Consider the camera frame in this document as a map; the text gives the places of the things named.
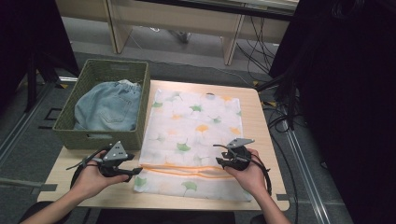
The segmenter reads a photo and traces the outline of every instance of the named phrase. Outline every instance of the green plastic basket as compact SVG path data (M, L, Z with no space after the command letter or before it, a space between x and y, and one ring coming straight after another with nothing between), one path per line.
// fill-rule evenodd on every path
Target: green plastic basket
M132 131L74 130L76 122L74 110L79 98L99 83L122 79L137 82L142 86L136 128ZM67 149L99 149L121 141L126 150L140 150L148 108L149 84L148 63L87 60L52 130Z

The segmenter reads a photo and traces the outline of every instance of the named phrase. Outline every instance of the denim fabric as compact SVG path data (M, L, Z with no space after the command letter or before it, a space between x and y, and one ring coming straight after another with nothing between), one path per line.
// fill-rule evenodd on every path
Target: denim fabric
M130 131L136 127L141 87L129 81L103 82L75 106L75 129Z

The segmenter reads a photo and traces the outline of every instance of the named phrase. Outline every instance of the gray floor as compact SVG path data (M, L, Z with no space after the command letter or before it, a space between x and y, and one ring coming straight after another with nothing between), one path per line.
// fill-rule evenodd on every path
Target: gray floor
M81 67L88 58L136 59L149 61L152 77L155 79L188 81L196 83L217 84L226 86L251 87L253 80L260 82L270 78L257 66L248 62L240 50L235 51L232 65L226 66L223 61L221 41L218 36L192 34L188 44L181 43L172 32L160 30L154 32L148 27L135 27L126 48L120 55L115 55L111 47L108 27L106 23L96 21L82 21L64 18L64 26L71 40L72 48ZM251 50L246 40L238 40L245 50ZM267 47L276 53L277 45L267 44ZM65 71L59 71L61 76L69 76ZM23 212L35 202L41 183L44 183L52 164L55 162L62 143L54 136L51 130L37 129L38 126L51 126L53 121L44 120L49 108L63 106L73 84L66 89L51 87L49 94L44 97L40 107L32 114L32 120L21 131L21 137L15 139L12 150L7 159L0 163L0 222L16 223ZM262 100L272 101L274 89L263 91ZM20 120L24 109L26 90L22 85L16 92L13 103L0 115L0 141L6 142L7 136ZM273 120L273 107L265 106L270 110L265 111L267 122ZM290 198L290 209L285 211L290 220L296 217L296 201L298 198L299 223L352 223L350 216L332 182L332 177L326 169L320 166L320 153L311 138L309 128L304 124L303 118L297 118L295 134L308 173L312 176L319 198L323 201L324 214L327 218L318 218L315 204L309 190L306 188L304 178L295 152L290 147L290 142L285 133L270 131L276 137L280 148L275 145L276 155L285 182L285 187ZM297 192L293 190L290 165ZM14 184L4 184L5 180L13 180ZM77 209L69 223L82 223L86 208ZM92 211L88 223L94 223L98 210ZM257 212L235 212L236 223L249 223Z

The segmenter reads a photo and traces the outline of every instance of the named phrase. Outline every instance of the wooden table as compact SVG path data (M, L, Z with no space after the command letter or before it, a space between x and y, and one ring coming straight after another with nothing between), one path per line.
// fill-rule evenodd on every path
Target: wooden table
M255 142L248 147L259 151L262 161L267 168L273 185L273 199L282 211L289 208L289 201L279 201L276 196L285 195L285 186L279 171L271 137L268 133L262 106L258 93L253 89L224 87L202 84L191 84L182 82L168 82L151 80L148 104L151 105L157 89L168 89L178 91L191 91L201 93L214 93L217 95L228 95L239 98L242 109L242 123L244 137L253 138ZM149 119L150 106L147 111ZM135 157L132 161L124 162L120 168L133 169L137 167L140 157L139 151L132 151ZM68 150L63 147L58 160L55 162L46 184L57 185L55 191L42 191L38 201L55 201L63 196L70 186L70 180L75 170L66 171L67 167L77 164L82 158L91 155L92 150ZM80 206L102 207L102 208L135 208L135 209L180 209L180 210L260 210L256 201L252 202L230 202L222 200L208 200L165 196L160 194L138 193L133 190L134 178L129 183L117 184L104 189L97 196L86 200Z

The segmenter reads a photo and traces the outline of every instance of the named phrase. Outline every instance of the white cloth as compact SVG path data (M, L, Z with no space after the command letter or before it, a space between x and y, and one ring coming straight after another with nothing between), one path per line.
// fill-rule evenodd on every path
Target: white cloth
M157 90L134 189L181 197L250 201L218 165L222 147L242 137L239 99Z

